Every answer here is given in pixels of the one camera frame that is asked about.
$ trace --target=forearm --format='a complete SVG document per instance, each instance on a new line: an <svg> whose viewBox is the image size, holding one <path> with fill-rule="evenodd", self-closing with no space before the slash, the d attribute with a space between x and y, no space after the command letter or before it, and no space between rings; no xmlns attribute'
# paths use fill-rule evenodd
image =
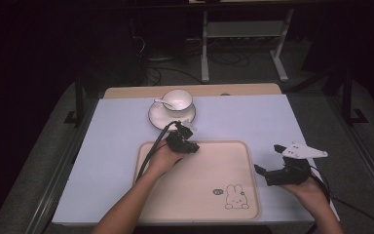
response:
<svg viewBox="0 0 374 234"><path fill-rule="evenodd" d="M93 233L132 233L158 175L146 172L102 218Z"/></svg>
<svg viewBox="0 0 374 234"><path fill-rule="evenodd" d="M320 234L342 234L342 227L330 206L323 207L322 211L312 214Z"/></svg>

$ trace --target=gray carpet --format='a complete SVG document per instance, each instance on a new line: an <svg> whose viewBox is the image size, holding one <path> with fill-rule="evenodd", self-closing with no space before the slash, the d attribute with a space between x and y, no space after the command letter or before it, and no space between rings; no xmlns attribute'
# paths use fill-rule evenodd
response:
<svg viewBox="0 0 374 234"><path fill-rule="evenodd" d="M289 82L279 81L270 56L272 42L256 43L253 47L238 45L242 51L236 51L240 56L249 57L249 64L244 67L209 62L210 84L228 83L277 83L288 89L311 77L313 74L300 71L305 54L309 50L308 42L287 42L283 48L281 59L286 69ZM213 49L213 56L218 61L234 61L237 55L229 50ZM191 85L198 84L200 79L200 57L192 56L186 59L172 60L150 64L154 67L165 67L181 70L196 78L174 70L160 69L161 85ZM157 81L157 70L150 69L149 83ZM374 215L374 183L365 167L360 153L350 138L350 129L340 120L337 107L339 96L325 97L319 92L323 82L319 81L299 94L289 94L288 98L300 124L306 142L312 146L324 149L329 157L317 159L318 168L328 179L334 195L343 201ZM43 194L54 176L55 166L60 157L64 156L65 147L78 131L73 125L64 124L63 120L70 110L74 110L74 89L70 87L60 99L47 126L35 148L32 150L17 183L9 195L0 213L0 233L25 233L39 207ZM368 119L367 124L355 124L355 131L363 140L367 150L374 159L374 104L369 94L360 85L354 84L353 108L360 108ZM374 221L335 202L335 207L341 218L346 233L374 233ZM91 227L65 227L50 223L51 212L56 203L50 204L51 209L43 215L39 230L44 233L90 233ZM270 226L274 233L305 233L310 224L281 224Z"/></svg>

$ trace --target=wire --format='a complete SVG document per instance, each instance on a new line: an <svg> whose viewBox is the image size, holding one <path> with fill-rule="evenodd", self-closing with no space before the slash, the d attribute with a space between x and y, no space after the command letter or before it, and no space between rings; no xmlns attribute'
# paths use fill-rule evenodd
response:
<svg viewBox="0 0 374 234"><path fill-rule="evenodd" d="M133 39L138 39L138 40L140 40L140 41L142 42L142 47L141 47L141 49L139 50L139 52L137 53L137 55L138 55L139 57L141 57L141 54L142 54L142 52L143 52L144 49L145 49L145 40L142 39L142 37L139 37L139 36L133 36L132 38L133 38Z"/></svg>
<svg viewBox="0 0 374 234"><path fill-rule="evenodd" d="M334 196L333 193L330 191L330 187L329 187L329 185L328 185L328 182L327 182L327 179L325 178L325 176L324 176L324 175L323 175L323 174L322 174L322 173L321 173L317 168L312 167L312 166L311 166L311 168L315 169L315 170L320 174L320 176L322 177L323 181L325 181L325 184L327 184L327 185L325 185L325 186L326 186L326 189L327 189L328 194L329 194L329 196L330 196L330 199L331 199L332 201L339 202L339 203L341 203L341 204L343 204L343 205L345 205L345 206L347 206L347 207L349 207L349 208L355 210L356 212L358 212L358 213L360 213L360 214L362 214L362 215L365 215L366 217L368 217L368 218L374 220L374 216L373 216L373 215L368 214L368 213L366 213L365 211L363 211L363 210L361 210L361 209L355 207L354 205L349 204L349 203L347 203L347 202L345 202L345 201L343 201L343 200L337 198L336 196Z"/></svg>
<svg viewBox="0 0 374 234"><path fill-rule="evenodd" d="M202 48L202 45L203 43L201 42L198 46L196 46L195 48L193 49L190 49L188 50L185 54L186 56L184 58L192 58L194 56L200 56L201 55L201 48ZM154 64L154 65L157 65L157 64L162 64L162 63L165 63L165 62L171 62L171 61L175 61L176 58L168 58L168 59L163 59L163 60L148 60L148 63L149 64Z"/></svg>
<svg viewBox="0 0 374 234"><path fill-rule="evenodd" d="M260 45L258 46L257 49L260 49L263 45L265 45L269 41L270 40L264 40L263 42L260 43ZM222 64L222 65L231 65L231 66L235 66L235 67L246 67L246 66L250 65L250 58L254 55L254 53L250 53L250 54L246 55L245 53L240 52L239 48L237 48L235 46L229 45L229 47L231 49L233 49L234 52L226 53L226 54L231 54L231 55L234 55L234 56L238 57L237 60L230 61L226 58L223 58L223 56L217 57L213 53L209 53L209 54L207 54L207 56L213 62Z"/></svg>
<svg viewBox="0 0 374 234"><path fill-rule="evenodd" d="M196 78L195 76L193 76L193 75L191 75L191 74L189 74L189 73L187 73L187 72L181 71L181 70L177 70L177 69L173 69L173 68L167 68L167 67L149 67L149 68L154 68L154 69L158 69L158 70L161 69L161 70L176 71L176 72L182 73L182 74L184 74L184 75L186 75L186 76L188 76L188 77L194 79L195 81L199 82L199 83L202 84L202 85L205 84L205 82L199 80L199 79Z"/></svg>
<svg viewBox="0 0 374 234"><path fill-rule="evenodd" d="M158 75L156 76L156 75L151 74L151 72L149 72L148 69L152 69L152 70L156 71L158 73ZM158 69L156 69L154 67L148 67L147 68L147 82L146 82L147 86L148 86L148 81L151 81L153 83L152 86L161 85L161 79L162 79L162 73Z"/></svg>

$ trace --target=black cable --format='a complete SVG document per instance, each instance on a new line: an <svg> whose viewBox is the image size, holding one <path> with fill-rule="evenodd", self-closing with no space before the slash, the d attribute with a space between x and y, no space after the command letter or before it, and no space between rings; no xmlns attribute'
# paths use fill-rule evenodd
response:
<svg viewBox="0 0 374 234"><path fill-rule="evenodd" d="M158 149L160 149L160 148L157 149L157 145L163 139L164 134L168 131L168 129L169 129L169 127L171 125L173 125L173 124L175 124L177 122L178 121L172 121L171 123L169 123L168 125L166 125L163 128L163 130L161 131L160 135L157 137L156 141L154 142L153 146L151 147L150 151L148 152L147 156L145 156L144 162L142 162L142 165L139 168L138 175L137 175L135 181L138 181L141 178L142 174L144 173L145 167L147 166L148 161L150 161L151 156L153 156L153 154L155 152L157 152Z"/></svg>
<svg viewBox="0 0 374 234"><path fill-rule="evenodd" d="M329 196L332 197L333 196L333 193L330 189L330 185L329 185L329 182L327 181L326 177L318 170L318 168L315 168L313 166L311 166L312 169L315 169L316 172L318 172L318 174L320 175L321 179L322 179L322 182L324 183L324 186L326 187L327 189L327 192L329 193Z"/></svg>
<svg viewBox="0 0 374 234"><path fill-rule="evenodd" d="M365 216L367 216L368 218L374 220L374 216L373 216L373 215L366 213L365 211L363 211L363 210L361 210L361 209L355 207L354 205L351 205L351 204L349 204L349 203L347 203L347 202L345 202L345 201L342 201L342 200L340 200L340 199L337 198L337 197L332 197L332 200L337 201L337 202L339 202L339 203L341 203L341 204L343 204L343 205L345 205L345 206L347 206L347 207L349 207L349 208L351 208L351 209L353 209L353 210L359 212L360 214L365 215Z"/></svg>
<svg viewBox="0 0 374 234"><path fill-rule="evenodd" d="M315 231L317 230L318 228L318 225L316 223L314 223L311 228L309 228L309 230L306 232L306 234L313 234L315 233Z"/></svg>
<svg viewBox="0 0 374 234"><path fill-rule="evenodd" d="M320 190L323 192L324 196L327 199L327 203L330 204L330 193L324 183L317 176L310 175L310 178L312 178L318 184Z"/></svg>
<svg viewBox="0 0 374 234"><path fill-rule="evenodd" d="M207 44L207 47L210 48L212 46L213 43L211 44ZM195 56L200 56L202 54L202 48L203 46L203 43L200 43L200 45L198 45L197 47L191 49L191 50L188 50L185 54L186 56L184 58L192 58L192 57L195 57ZM177 58L169 58L169 59L163 59L163 60L148 60L148 64L152 64L152 65L158 65L158 64L162 64L162 63L165 63L165 62L171 62L171 61L175 61L177 60Z"/></svg>
<svg viewBox="0 0 374 234"><path fill-rule="evenodd" d="M231 65L231 66L235 66L235 67L247 67L250 65L250 57L253 55L253 53L249 54L249 55L244 55L243 57L241 55L239 55L238 53L229 53L233 56L236 56L238 59L237 60L233 60L233 61L230 61L226 58L223 58L223 56L221 57L216 57L213 53L211 54L207 54L207 57L209 59L211 59L213 62L215 63L218 63L218 64L222 64L222 65ZM243 65L239 65L240 62L244 61L245 60L245 64Z"/></svg>
<svg viewBox="0 0 374 234"><path fill-rule="evenodd" d="M167 68L167 67L149 67L149 68L154 68L154 69L158 69L158 70L170 70L170 71L176 71L176 72L180 72L184 75L187 75L189 77L191 77L192 79L194 79L195 81L199 82L200 84L204 85L205 83L201 80L199 80L198 78L196 78L195 76L187 73L187 72L184 72L184 71L181 71L181 70L177 70L177 69L173 69L173 68Z"/></svg>
<svg viewBox="0 0 374 234"><path fill-rule="evenodd" d="M147 69L152 69L152 70L156 71L158 73L158 75L155 76L155 75L153 75L153 74L151 74L150 72L147 71L147 83L146 83L146 85L148 86L148 81L151 81L153 83L152 86L161 85L162 73L154 67L153 68L149 67Z"/></svg>

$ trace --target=human arm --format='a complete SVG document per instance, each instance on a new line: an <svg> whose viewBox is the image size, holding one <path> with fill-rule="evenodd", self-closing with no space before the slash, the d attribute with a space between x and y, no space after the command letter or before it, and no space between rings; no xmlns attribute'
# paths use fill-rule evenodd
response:
<svg viewBox="0 0 374 234"><path fill-rule="evenodd" d="M287 184L282 185L281 187L292 193L299 200L300 204L308 210L316 221L318 233L344 233L335 213L330 208L326 197L312 178L309 177L299 185Z"/></svg>
<svg viewBox="0 0 374 234"><path fill-rule="evenodd" d="M184 156L184 154L171 151L164 140L160 141L157 148L143 176L105 214L93 230L93 234L132 233L157 180Z"/></svg>

